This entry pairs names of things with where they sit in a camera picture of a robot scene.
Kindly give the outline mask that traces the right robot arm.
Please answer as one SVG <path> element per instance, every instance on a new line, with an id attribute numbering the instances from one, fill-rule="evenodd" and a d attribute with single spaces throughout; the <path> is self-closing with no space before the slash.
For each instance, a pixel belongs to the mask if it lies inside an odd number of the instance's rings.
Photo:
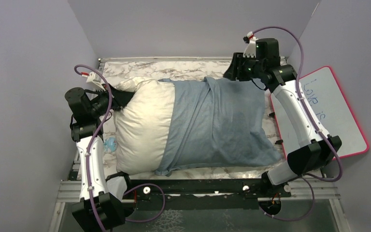
<path id="1" fill-rule="evenodd" d="M 328 165 L 342 146 L 338 135 L 332 136 L 313 112 L 302 91 L 297 72 L 291 65 L 281 65 L 279 43 L 274 38 L 244 37 L 244 52 L 233 54 L 231 64 L 223 77 L 232 81 L 259 79 L 265 89 L 278 100 L 291 122 L 299 149 L 289 153 L 286 161 L 265 172 L 259 184 L 267 197 L 275 194 L 279 185 L 310 171 Z"/>

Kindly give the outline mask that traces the patchwork and blue pillowcase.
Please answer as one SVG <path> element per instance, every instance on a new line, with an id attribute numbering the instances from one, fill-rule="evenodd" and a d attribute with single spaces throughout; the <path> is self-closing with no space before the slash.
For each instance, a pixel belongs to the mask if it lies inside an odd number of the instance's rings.
<path id="1" fill-rule="evenodd" d="M 262 127 L 265 93 L 253 83 L 205 77 L 173 85 L 173 113 L 156 175 L 191 168 L 269 166 L 281 159 Z"/>

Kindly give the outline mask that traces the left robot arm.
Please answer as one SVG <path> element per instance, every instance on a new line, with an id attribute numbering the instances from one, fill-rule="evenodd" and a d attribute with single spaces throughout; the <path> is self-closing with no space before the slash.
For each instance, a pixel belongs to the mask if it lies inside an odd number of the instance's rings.
<path id="1" fill-rule="evenodd" d="M 71 212 L 85 232 L 105 232 L 123 225 L 133 209 L 122 200 L 132 194 L 132 184 L 126 173 L 105 177 L 103 168 L 103 123 L 111 110 L 119 111 L 133 97 L 132 92 L 116 90 L 96 91 L 75 87 L 65 99 L 72 111 L 71 138 L 76 143 L 81 160 L 81 191 L 78 203 Z"/>

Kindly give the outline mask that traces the white pillow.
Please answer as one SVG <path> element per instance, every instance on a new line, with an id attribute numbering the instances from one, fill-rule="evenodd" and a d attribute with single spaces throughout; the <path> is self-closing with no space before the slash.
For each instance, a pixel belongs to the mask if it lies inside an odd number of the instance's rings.
<path id="1" fill-rule="evenodd" d="M 133 94 L 114 113 L 116 170 L 140 174 L 156 170 L 163 158 L 175 100 L 173 83 L 133 77 L 115 87 Z"/>

